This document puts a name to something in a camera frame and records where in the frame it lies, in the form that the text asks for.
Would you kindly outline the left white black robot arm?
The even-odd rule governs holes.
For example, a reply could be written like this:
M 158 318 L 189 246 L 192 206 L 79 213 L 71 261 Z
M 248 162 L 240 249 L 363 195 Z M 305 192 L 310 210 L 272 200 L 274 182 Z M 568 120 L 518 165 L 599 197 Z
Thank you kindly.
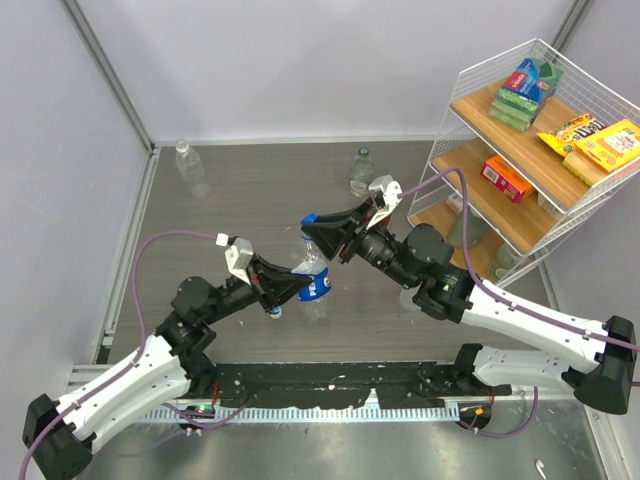
M 201 277 L 185 279 L 171 313 L 128 357 L 58 399 L 42 394 L 33 400 L 22 435 L 28 449 L 23 462 L 35 462 L 47 479 L 73 479 L 146 411 L 184 394 L 206 396 L 215 376 L 204 353 L 216 337 L 211 324 L 254 303 L 270 313 L 312 282 L 257 255 L 247 267 L 220 286 Z

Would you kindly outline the blue label water bottle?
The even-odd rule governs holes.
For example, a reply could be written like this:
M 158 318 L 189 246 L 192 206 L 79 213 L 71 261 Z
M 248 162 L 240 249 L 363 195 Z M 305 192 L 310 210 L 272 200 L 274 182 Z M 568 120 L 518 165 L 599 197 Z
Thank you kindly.
M 303 314 L 310 320 L 325 319 L 330 310 L 332 289 L 328 261 L 306 235 L 296 243 L 291 257 L 292 272 L 311 280 L 297 295 Z

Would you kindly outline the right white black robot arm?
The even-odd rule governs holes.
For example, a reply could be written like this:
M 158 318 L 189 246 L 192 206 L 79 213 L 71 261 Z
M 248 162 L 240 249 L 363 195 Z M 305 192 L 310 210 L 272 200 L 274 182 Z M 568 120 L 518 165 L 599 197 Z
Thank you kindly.
M 405 289 L 427 316 L 493 330 L 531 346 L 501 353 L 465 345 L 451 371 L 457 391 L 522 384 L 569 390 L 583 404 L 624 415 L 636 365 L 635 330 L 619 316 L 591 320 L 512 295 L 454 265 L 454 250 L 436 228 L 421 223 L 402 241 L 376 217 L 371 201 L 345 212 L 310 214 L 301 230 L 329 259 L 358 256 Z

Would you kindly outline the dark blue bottle cap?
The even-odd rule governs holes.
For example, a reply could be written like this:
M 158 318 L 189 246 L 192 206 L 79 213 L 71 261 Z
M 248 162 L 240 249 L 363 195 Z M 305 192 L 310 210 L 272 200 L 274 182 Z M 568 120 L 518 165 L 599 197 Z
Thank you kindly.
M 316 222 L 318 219 L 318 215 L 316 213 L 310 213 L 307 216 L 305 216 L 300 223 L 302 225 L 309 225 L 309 224 L 313 224 L 314 222 Z

